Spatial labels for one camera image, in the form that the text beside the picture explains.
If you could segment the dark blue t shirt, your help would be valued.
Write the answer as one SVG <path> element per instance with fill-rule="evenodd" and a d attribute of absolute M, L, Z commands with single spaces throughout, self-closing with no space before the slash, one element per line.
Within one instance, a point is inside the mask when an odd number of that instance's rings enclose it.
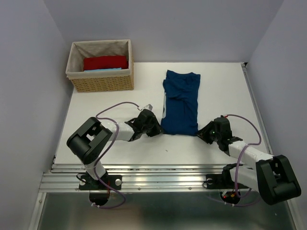
<path fill-rule="evenodd" d="M 165 134 L 195 136 L 198 131 L 200 74 L 180 74 L 168 70 L 161 127 Z"/>

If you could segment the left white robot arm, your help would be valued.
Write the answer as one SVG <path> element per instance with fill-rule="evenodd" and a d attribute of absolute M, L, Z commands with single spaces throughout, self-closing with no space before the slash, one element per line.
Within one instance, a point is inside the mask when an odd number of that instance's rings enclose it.
<path fill-rule="evenodd" d="M 67 147 L 76 155 L 87 174 L 90 183 L 97 189 L 109 184 L 107 170 L 100 162 L 100 157 L 106 154 L 104 149 L 108 142 L 113 145 L 115 141 L 132 142 L 146 134 L 155 137 L 163 134 L 156 116 L 149 109 L 143 109 L 136 118 L 118 123 L 111 118 L 105 118 L 105 124 L 96 117 L 87 119 L 67 140 Z"/>

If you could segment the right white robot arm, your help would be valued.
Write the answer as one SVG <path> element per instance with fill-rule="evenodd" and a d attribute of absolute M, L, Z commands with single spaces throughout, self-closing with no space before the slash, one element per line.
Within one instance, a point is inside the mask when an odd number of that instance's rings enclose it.
<path fill-rule="evenodd" d="M 218 189 L 225 203 L 237 205 L 244 197 L 241 189 L 254 190 L 268 205 L 301 196 L 301 187 L 290 161 L 284 155 L 273 156 L 257 150 L 261 144 L 245 143 L 232 134 L 228 116 L 210 121 L 197 132 L 207 144 L 216 143 L 220 151 L 237 160 L 223 167 L 220 174 L 208 174 L 203 182 L 207 189 Z"/>

